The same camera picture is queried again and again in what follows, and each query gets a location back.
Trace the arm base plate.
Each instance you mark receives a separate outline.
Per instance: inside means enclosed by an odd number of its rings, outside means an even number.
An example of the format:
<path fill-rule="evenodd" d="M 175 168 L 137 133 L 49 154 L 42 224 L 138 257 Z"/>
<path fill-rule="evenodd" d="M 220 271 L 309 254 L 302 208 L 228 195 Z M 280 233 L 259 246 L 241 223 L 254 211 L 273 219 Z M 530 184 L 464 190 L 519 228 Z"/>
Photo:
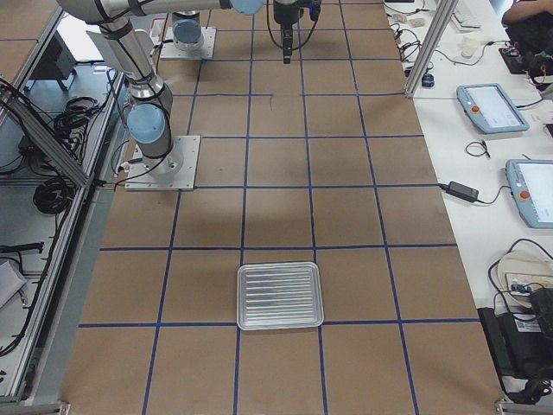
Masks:
<path fill-rule="evenodd" d="M 173 28 L 166 31 L 160 53 L 162 60 L 210 61 L 213 58 L 215 27 L 202 27 L 197 42 L 174 41 Z"/>
<path fill-rule="evenodd" d="M 200 136 L 175 136 L 166 158 L 157 161 L 144 157 L 136 144 L 133 159 L 140 162 L 129 167 L 130 179 L 124 182 L 129 191 L 192 191 L 200 153 Z"/>

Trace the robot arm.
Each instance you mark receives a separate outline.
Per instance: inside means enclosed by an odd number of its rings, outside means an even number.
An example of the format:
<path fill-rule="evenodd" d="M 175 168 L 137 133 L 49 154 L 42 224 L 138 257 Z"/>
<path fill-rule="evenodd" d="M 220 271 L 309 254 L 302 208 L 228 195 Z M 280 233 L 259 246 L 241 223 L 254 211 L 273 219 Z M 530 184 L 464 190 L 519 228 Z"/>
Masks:
<path fill-rule="evenodd" d="M 203 39 L 200 12 L 197 10 L 174 12 L 171 19 L 176 48 L 185 52 L 197 50 Z"/>
<path fill-rule="evenodd" d="M 170 132 L 172 92 L 149 58 L 154 46 L 145 47 L 141 43 L 130 19 L 158 13 L 179 15 L 173 22 L 174 43 L 185 46 L 199 43 L 202 35 L 201 25 L 188 18 L 188 12 L 234 10 L 253 16 L 264 5 L 262 1 L 59 1 L 58 4 L 70 16 L 99 28 L 97 47 L 101 55 L 129 81 L 135 107 L 128 115 L 127 125 L 148 164 L 175 160 L 183 152 L 175 148 L 176 139 Z"/>

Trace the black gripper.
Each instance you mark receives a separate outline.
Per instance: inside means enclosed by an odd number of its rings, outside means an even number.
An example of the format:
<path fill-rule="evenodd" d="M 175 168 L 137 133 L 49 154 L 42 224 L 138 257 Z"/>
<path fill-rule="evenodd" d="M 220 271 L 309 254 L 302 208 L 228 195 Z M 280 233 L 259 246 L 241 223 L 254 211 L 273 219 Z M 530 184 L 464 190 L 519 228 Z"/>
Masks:
<path fill-rule="evenodd" d="M 274 1 L 273 18 L 280 27 L 281 42 L 275 44 L 282 50 L 283 64 L 291 63 L 293 54 L 293 26 L 300 20 L 301 5 L 299 1 Z"/>

